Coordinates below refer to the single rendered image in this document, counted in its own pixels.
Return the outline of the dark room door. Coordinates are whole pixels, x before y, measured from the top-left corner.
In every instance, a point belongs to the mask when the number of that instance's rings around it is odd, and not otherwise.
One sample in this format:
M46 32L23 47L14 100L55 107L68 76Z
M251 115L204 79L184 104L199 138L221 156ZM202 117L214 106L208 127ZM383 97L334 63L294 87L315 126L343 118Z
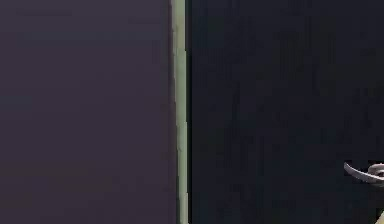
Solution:
M190 0L191 224L375 224L384 0Z

